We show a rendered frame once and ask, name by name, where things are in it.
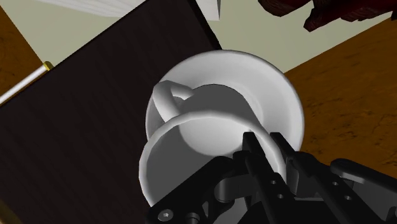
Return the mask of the white pen with gold tip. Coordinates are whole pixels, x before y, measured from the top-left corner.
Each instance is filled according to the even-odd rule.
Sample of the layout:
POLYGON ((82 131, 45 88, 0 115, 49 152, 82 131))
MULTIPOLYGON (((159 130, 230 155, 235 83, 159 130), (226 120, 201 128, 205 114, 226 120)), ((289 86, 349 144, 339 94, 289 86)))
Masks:
POLYGON ((2 96, 0 96, 0 106, 4 104, 7 100, 10 100, 14 95, 19 93, 29 84, 31 84, 34 80, 38 79, 41 75, 47 73, 51 69, 53 69, 53 65, 51 62, 49 61, 43 62, 43 64, 40 67, 38 67, 35 71, 33 71, 31 74, 29 74, 20 82, 18 82, 16 85, 12 86, 2 96))

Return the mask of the white cup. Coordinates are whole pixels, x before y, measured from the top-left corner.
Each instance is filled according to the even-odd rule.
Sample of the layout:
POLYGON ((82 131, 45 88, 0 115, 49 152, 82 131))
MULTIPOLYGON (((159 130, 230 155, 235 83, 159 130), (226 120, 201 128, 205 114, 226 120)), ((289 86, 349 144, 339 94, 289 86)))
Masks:
POLYGON ((139 161, 139 181, 149 205, 160 201, 216 156, 231 156, 244 132, 254 132, 273 171, 286 176, 282 153, 243 95, 225 85, 192 89, 173 81, 155 85, 154 106, 163 124, 139 161))

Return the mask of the dark red wooden furniture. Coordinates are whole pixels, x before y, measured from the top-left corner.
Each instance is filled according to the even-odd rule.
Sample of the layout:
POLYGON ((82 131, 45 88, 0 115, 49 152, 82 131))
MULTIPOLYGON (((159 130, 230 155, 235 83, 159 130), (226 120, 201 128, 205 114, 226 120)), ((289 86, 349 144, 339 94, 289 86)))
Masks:
POLYGON ((341 18, 348 22, 372 19, 391 12, 397 20, 397 0, 258 0, 261 7, 273 16, 283 17, 309 2, 313 2, 303 27, 311 32, 341 18))

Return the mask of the white saucer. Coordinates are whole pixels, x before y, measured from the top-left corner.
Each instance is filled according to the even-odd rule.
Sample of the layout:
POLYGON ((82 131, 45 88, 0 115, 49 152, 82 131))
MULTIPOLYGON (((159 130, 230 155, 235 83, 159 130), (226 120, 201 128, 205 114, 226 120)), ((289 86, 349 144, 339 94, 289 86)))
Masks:
POLYGON ((292 148, 301 148, 304 113, 287 77, 266 60, 235 50, 214 50, 178 63, 162 78, 190 88, 218 84, 238 91, 267 132, 280 132, 292 148))

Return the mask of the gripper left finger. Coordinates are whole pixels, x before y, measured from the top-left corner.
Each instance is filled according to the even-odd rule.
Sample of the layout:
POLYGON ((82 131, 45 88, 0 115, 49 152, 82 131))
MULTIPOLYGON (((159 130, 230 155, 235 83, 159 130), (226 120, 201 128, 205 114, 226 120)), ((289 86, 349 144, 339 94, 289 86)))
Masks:
POLYGON ((238 198, 249 205, 227 224, 298 224, 294 195, 274 172, 252 132, 233 158, 218 156, 150 208, 146 224, 214 224, 238 198))

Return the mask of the dark wooden table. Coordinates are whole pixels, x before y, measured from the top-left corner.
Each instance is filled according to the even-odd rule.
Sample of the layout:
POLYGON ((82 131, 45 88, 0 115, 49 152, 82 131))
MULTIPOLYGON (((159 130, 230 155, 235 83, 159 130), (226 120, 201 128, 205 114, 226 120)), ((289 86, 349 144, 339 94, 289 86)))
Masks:
POLYGON ((218 49, 195 0, 145 0, 0 107, 0 199, 23 224, 144 224, 153 87, 218 49))

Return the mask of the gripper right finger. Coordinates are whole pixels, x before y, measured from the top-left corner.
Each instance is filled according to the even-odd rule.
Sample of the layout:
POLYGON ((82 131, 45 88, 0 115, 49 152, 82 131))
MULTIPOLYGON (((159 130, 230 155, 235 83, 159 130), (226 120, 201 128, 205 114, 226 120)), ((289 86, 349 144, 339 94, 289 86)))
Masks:
POLYGON ((397 179, 345 158, 330 165, 295 151, 278 132, 286 184, 296 199, 322 198, 339 224, 397 224, 397 179))

